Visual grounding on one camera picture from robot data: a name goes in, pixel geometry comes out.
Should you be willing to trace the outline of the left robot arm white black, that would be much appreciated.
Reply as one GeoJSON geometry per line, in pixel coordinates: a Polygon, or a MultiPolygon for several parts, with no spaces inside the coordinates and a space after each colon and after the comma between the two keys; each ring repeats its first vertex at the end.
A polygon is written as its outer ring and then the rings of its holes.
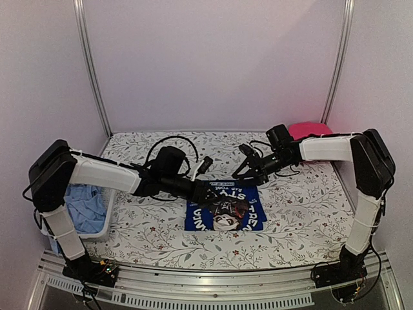
{"type": "Polygon", "coordinates": [[[181,170],[188,158],[173,146],[161,147],[153,160],[124,164],[85,154],[58,139],[31,166],[27,190],[29,201],[43,217],[67,266],[82,280],[91,280],[96,267],[79,233],[99,231],[107,215],[101,189],[123,191],[137,197],[154,198],[165,192],[189,202],[204,203],[214,191],[197,177],[212,164],[210,157],[181,170]]]}

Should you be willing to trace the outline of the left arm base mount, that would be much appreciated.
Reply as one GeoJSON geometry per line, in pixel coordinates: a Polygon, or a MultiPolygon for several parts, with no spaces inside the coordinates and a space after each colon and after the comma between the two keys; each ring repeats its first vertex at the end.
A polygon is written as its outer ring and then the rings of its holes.
{"type": "Polygon", "coordinates": [[[117,262],[104,259],[94,262],[90,258],[68,260],[63,268],[63,276],[86,284],[115,287],[119,274],[117,262]]]}

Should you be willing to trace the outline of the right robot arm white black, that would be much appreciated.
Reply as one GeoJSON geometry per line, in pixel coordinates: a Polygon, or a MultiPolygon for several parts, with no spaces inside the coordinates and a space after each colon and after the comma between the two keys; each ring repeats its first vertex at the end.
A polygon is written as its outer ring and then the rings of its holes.
{"type": "Polygon", "coordinates": [[[347,161],[353,164],[358,200],[349,237],[334,267],[340,282],[348,281],[371,250],[371,239],[385,214],[386,195],[394,184],[396,164],[377,129],[349,134],[311,134],[294,139],[284,125],[267,131],[272,150],[262,157],[251,146],[242,144],[242,164],[232,173],[246,185],[262,185],[270,174],[304,161],[347,161]]]}

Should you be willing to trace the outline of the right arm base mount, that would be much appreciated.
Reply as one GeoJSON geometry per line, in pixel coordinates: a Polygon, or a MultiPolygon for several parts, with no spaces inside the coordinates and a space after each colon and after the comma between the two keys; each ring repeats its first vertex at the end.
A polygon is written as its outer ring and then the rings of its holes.
{"type": "Polygon", "coordinates": [[[317,263],[310,272],[310,279],[317,288],[342,284],[366,276],[364,261],[352,261],[350,258],[340,259],[336,263],[317,263]]]}

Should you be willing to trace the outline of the blue printed t-shirt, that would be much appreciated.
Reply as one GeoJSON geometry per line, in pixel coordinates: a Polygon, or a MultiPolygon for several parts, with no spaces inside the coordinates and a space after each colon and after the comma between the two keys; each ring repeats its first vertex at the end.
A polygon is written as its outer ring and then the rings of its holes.
{"type": "Polygon", "coordinates": [[[186,203],[185,231],[262,231],[267,222],[257,187],[233,180],[207,181],[211,201],[186,203]]]}

